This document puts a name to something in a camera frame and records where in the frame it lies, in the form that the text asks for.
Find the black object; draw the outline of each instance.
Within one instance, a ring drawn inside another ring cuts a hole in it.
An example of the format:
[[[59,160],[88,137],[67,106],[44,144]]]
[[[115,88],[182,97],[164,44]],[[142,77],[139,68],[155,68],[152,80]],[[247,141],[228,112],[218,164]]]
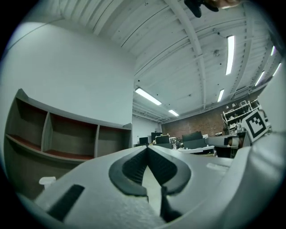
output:
[[[215,150],[216,150],[218,157],[231,158],[231,148],[215,146]]]
[[[203,148],[206,147],[205,139],[197,139],[193,141],[184,141],[184,148]]]
[[[198,139],[202,139],[202,132],[198,131],[195,133],[183,135],[182,137],[183,137],[184,143],[185,143],[185,141],[198,140]]]
[[[206,149],[206,150],[203,150],[201,152],[197,152],[197,153],[192,153],[192,154],[195,154],[195,155],[206,155],[206,154],[214,154],[214,149]]]
[[[166,222],[180,217],[182,214],[170,207],[167,195],[180,193],[191,178],[191,170],[183,161],[159,149],[140,148],[115,161],[109,169],[109,178],[125,195],[147,197],[147,190],[142,186],[147,166],[161,185],[160,216]]]
[[[161,143],[161,144],[156,144],[156,145],[164,147],[164,148],[172,149],[172,144],[171,143]]]
[[[155,137],[156,136],[160,136],[162,133],[159,133],[159,132],[152,132],[151,133],[151,140],[152,140],[152,142],[155,140]]]
[[[232,139],[232,137],[225,138],[224,141],[223,141],[223,144],[224,145],[228,145],[228,142],[229,142],[230,139]]]
[[[156,137],[156,144],[170,143],[169,135]]]
[[[149,144],[148,137],[139,138],[139,144]]]
[[[209,10],[213,12],[218,12],[219,9],[217,7],[213,7],[206,3],[204,0],[184,0],[185,5],[192,11],[194,16],[201,17],[202,11],[201,11],[201,5],[205,5]]]
[[[146,144],[135,144],[135,147],[137,147],[137,146],[143,146],[143,145],[146,145]]]
[[[248,128],[250,130],[250,133],[252,138],[257,138],[262,132],[264,132],[267,127],[265,126],[263,120],[261,119],[262,117],[259,115],[258,112],[253,112],[250,117],[248,117],[245,122],[248,125]],[[253,125],[258,125],[258,131],[253,129]]]
[[[63,221],[83,190],[84,187],[77,184],[70,187],[70,189],[62,196],[62,198],[59,199],[48,211],[48,214],[59,221]]]

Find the ceiling beam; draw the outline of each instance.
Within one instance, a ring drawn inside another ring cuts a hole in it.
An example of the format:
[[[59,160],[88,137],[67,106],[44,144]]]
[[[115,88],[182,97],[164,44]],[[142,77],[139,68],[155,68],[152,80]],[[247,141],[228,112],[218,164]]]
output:
[[[149,118],[149,117],[144,116],[144,115],[142,115],[142,114],[135,113],[134,111],[132,112],[132,114],[133,114],[134,116],[138,116],[138,117],[141,117],[141,118],[144,118],[144,119],[148,119],[148,120],[151,120],[151,121],[156,122],[156,123],[162,123],[162,121]]]
[[[146,107],[142,107],[141,105],[136,104],[136,103],[134,103],[134,102],[133,102],[133,107],[135,107],[135,108],[137,108],[137,109],[140,109],[140,110],[142,110],[142,111],[144,111],[144,112],[147,112],[147,113],[149,113],[149,114],[151,114],[151,115],[153,115],[153,116],[155,116],[155,117],[157,117],[157,118],[159,118],[159,119],[163,118],[162,115],[158,115],[158,114],[156,114],[155,112],[151,111],[150,109],[148,109],[148,108],[146,108]]]
[[[242,62],[238,77],[236,78],[236,81],[235,81],[235,83],[231,89],[230,98],[237,91],[237,89],[240,86],[240,82],[244,77],[245,69],[246,69],[247,64],[248,64],[248,59],[250,56],[251,45],[252,45],[253,17],[251,16],[249,9],[247,8],[247,5],[244,4],[243,6],[244,6],[245,16],[246,16],[246,39],[247,39],[247,41],[245,43],[246,46],[245,46],[243,62]]]
[[[177,0],[165,0],[165,2],[168,4],[168,6],[171,8],[171,10],[174,12],[174,14],[179,19],[180,23],[183,25],[183,28],[186,31],[189,37],[189,40],[193,46],[194,53],[196,57],[199,57],[198,68],[199,68],[200,77],[202,81],[202,103],[205,109],[206,108],[206,72],[205,72],[204,58],[202,55],[202,48],[198,40],[198,36],[196,34],[196,31],[191,21],[189,20],[188,15],[184,11],[184,9],[181,7],[180,3]]]
[[[261,88],[266,87],[267,85],[268,85],[268,82],[267,82],[267,83],[264,83],[263,85],[261,85],[261,86],[259,86],[259,87],[254,88],[254,89],[251,90],[249,93],[254,93],[254,92],[260,90]]]
[[[137,97],[140,97],[141,95],[139,95],[139,94],[137,94],[137,93],[135,92],[135,88],[134,88],[134,91],[133,91],[133,103],[139,105],[139,103],[136,101],[136,98],[137,98]],[[156,110],[156,112],[159,112],[158,115],[161,115],[161,117],[163,117],[162,114],[164,114],[164,113],[170,114],[168,111],[171,110],[172,108],[169,107],[169,106],[167,106],[167,105],[164,105],[164,101],[162,101],[160,98],[158,98],[158,99],[159,99],[159,101],[162,103],[160,106],[158,106],[158,109],[159,109],[160,111],[157,111],[157,110]]]
[[[262,86],[257,87],[257,89],[254,89],[253,91],[250,91],[248,94],[252,94],[252,93],[260,90],[261,88],[264,88],[265,86],[267,86],[267,84],[268,83],[265,83]],[[236,101],[241,101],[241,99],[246,97],[248,94],[246,94],[246,95],[244,95],[244,96],[242,96],[242,97],[240,97],[238,99],[234,99],[234,100],[228,99],[227,101],[219,102],[219,103],[217,103],[217,104],[215,104],[213,106],[207,107],[206,110],[199,110],[199,109],[193,110],[192,112],[187,113],[185,115],[180,115],[177,119],[171,119],[171,120],[163,121],[162,124],[171,123],[171,122],[175,122],[175,121],[178,121],[178,120],[181,120],[181,119],[186,119],[186,118],[189,118],[189,117],[200,115],[200,114],[206,113],[206,112],[208,112],[210,110],[216,109],[218,107],[225,106],[225,105],[227,105],[229,103],[234,103]]]
[[[282,62],[282,57],[279,55],[279,53],[275,53],[274,54],[274,60],[272,62],[272,65],[270,66],[268,72],[264,75],[264,79],[263,79],[263,83],[265,83],[269,78],[271,78],[273,76],[273,74],[275,73],[278,65]]]
[[[265,66],[266,66],[266,64],[267,64],[267,62],[268,62],[268,60],[269,60],[270,57],[271,57],[272,47],[273,47],[272,42],[269,42],[269,43],[268,43],[268,46],[267,46],[267,49],[266,49],[266,52],[265,52],[265,55],[264,55],[263,60],[262,60],[262,62],[261,62],[261,65],[259,66],[256,75],[253,77],[253,79],[252,79],[252,81],[251,81],[251,83],[250,83],[250,86],[253,87],[253,86],[256,84],[256,82],[257,82],[259,76],[262,74],[262,72],[263,72],[263,70],[264,70],[264,68],[265,68]]]
[[[119,6],[123,3],[124,0],[110,0],[110,3],[107,4],[107,7],[104,9],[103,13],[99,17],[98,21],[96,22],[93,33],[99,35],[104,25],[107,23],[108,20],[113,20],[116,16],[116,10]]]

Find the ceiling pipe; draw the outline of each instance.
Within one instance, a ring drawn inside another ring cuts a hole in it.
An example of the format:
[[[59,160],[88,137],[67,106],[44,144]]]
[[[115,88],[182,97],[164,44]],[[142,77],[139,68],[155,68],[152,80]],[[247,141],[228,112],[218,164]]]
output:
[[[202,53],[202,47],[199,42],[199,38],[197,36],[197,32],[195,31],[195,28],[193,27],[187,13],[184,11],[183,7],[180,5],[178,1],[173,0],[165,0],[166,4],[170,7],[170,9],[174,12],[174,14],[177,16],[178,20],[182,24],[182,27],[184,28],[185,32],[187,33],[189,40],[191,41],[191,44],[193,46],[193,51],[196,55],[196,57],[200,57],[198,59],[198,69],[199,69],[199,76],[201,79],[202,84],[202,104],[203,108],[206,108],[206,71],[205,71],[205,62],[204,57]]]
[[[238,74],[238,77],[236,79],[236,82],[234,83],[232,89],[231,89],[231,96],[230,99],[232,98],[232,96],[236,93],[237,89],[240,87],[240,83],[243,80],[244,76],[245,76],[245,70],[247,68],[248,65],[248,60],[250,59],[250,54],[251,54],[251,50],[252,50],[252,37],[253,37],[253,26],[254,26],[254,19],[251,16],[251,12],[249,11],[249,9],[247,8],[247,6],[243,5],[244,7],[244,13],[246,15],[246,37],[250,38],[246,43],[245,43],[245,50],[244,50],[244,58],[243,58],[243,62],[241,64],[241,68],[240,68],[240,72]]]
[[[258,90],[264,88],[267,84],[268,84],[268,83],[265,83],[265,84],[263,84],[262,86],[257,87],[256,89],[250,91],[249,94],[252,94],[252,93],[254,93],[254,92],[256,92],[256,91],[258,91]],[[206,113],[206,112],[208,112],[208,111],[210,111],[210,110],[213,110],[213,109],[216,109],[216,108],[218,108],[218,107],[220,107],[220,106],[225,106],[225,105],[227,105],[227,104],[229,104],[229,103],[234,103],[234,102],[236,102],[236,101],[239,101],[240,99],[242,99],[242,98],[245,97],[245,96],[247,96],[247,93],[246,93],[244,96],[242,96],[242,97],[240,97],[240,98],[238,98],[238,99],[234,99],[234,100],[229,99],[229,100],[226,100],[226,101],[217,103],[215,106],[207,107],[205,110],[201,110],[201,109],[200,109],[200,110],[193,111],[193,112],[191,111],[191,112],[189,112],[188,114],[180,115],[177,119],[171,119],[171,120],[168,120],[168,121],[163,121],[162,124],[171,123],[171,122],[174,122],[174,121],[178,121],[178,120],[181,120],[181,119],[186,119],[186,118],[189,118],[189,117],[193,117],[193,116],[196,116],[196,115],[200,115],[200,114]]]
[[[157,121],[156,119],[149,118],[149,117],[144,116],[144,115],[142,115],[142,114],[137,114],[137,113],[135,113],[135,112],[132,112],[132,114],[133,114],[134,116],[138,116],[138,117],[141,117],[141,118],[144,118],[144,119],[148,119],[148,120],[151,120],[151,121],[156,122],[156,123],[162,123],[162,121]]]
[[[140,106],[140,105],[138,105],[138,104],[136,104],[136,103],[133,103],[133,106],[134,106],[134,107],[137,107],[138,109],[142,109],[143,111],[146,111],[146,112],[148,112],[148,113],[150,113],[150,114],[152,114],[152,115],[154,115],[154,116],[157,116],[157,117],[159,117],[159,118],[162,118],[162,116],[153,113],[153,111],[151,111],[150,109],[145,108],[145,107],[142,107],[142,106]]]
[[[151,119],[154,119],[154,120],[162,119],[162,117],[154,116],[154,115],[148,113],[147,111],[143,111],[143,110],[138,109],[136,107],[133,108],[133,112],[137,112],[138,114],[145,115],[145,116],[150,117]]]

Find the white ceiling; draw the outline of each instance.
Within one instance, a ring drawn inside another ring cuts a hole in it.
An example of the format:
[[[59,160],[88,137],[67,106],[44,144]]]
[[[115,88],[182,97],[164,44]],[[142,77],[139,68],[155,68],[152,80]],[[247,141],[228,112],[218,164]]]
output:
[[[137,57],[134,89],[141,87],[162,105],[134,93],[133,114],[158,122],[210,110],[219,91],[221,104],[243,87],[252,91],[261,72],[262,86],[281,61],[270,56],[267,24],[249,3],[211,12],[202,6],[196,18],[183,0],[50,0],[46,14],[62,16],[111,39]],[[235,36],[232,72],[226,76],[227,39]]]

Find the ceiling light fixture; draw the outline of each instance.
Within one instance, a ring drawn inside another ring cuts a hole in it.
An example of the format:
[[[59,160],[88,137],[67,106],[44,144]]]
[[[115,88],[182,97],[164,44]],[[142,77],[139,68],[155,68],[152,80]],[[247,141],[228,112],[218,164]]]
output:
[[[222,100],[223,93],[224,93],[224,89],[221,89],[221,90],[220,90],[220,92],[219,92],[219,99],[218,99],[218,102],[220,102],[220,101]]]
[[[169,112],[171,113],[171,114],[173,114],[174,116],[179,116],[175,111],[173,111],[173,110],[169,110]]]
[[[277,67],[276,71],[274,72],[273,76],[275,76],[275,74],[277,73],[277,71],[280,68],[280,66],[281,66],[281,63],[278,65],[278,67]]]
[[[154,97],[149,95],[147,92],[143,91],[141,88],[137,88],[135,90],[135,92],[138,93],[139,95],[145,97],[146,99],[150,100],[151,102],[155,103],[156,105],[161,105],[162,104],[157,99],[155,99]]]
[[[272,47],[271,55],[273,55],[275,52],[275,46]]]
[[[234,58],[234,36],[227,38],[227,71],[226,75],[231,73]]]
[[[262,79],[262,76],[264,75],[265,71],[263,71],[260,75],[260,77],[258,78],[258,81],[256,82],[256,84],[254,85],[254,87],[257,86],[257,84],[259,84],[260,80]]]

